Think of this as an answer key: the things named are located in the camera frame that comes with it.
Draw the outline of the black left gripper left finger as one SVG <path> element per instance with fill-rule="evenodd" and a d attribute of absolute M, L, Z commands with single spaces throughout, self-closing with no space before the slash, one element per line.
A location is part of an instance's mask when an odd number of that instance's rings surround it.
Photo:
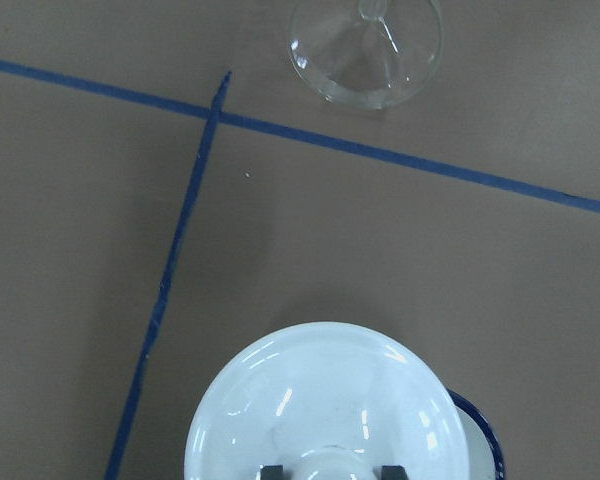
<path fill-rule="evenodd" d="M 260 480 L 283 480 L 284 467 L 282 465 L 265 465 L 260 468 Z"/>

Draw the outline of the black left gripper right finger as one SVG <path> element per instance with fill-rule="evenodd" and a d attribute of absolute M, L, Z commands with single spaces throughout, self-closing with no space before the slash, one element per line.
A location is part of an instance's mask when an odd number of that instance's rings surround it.
<path fill-rule="evenodd" d="M 406 480 L 406 470 L 401 465 L 383 465 L 381 480 Z"/>

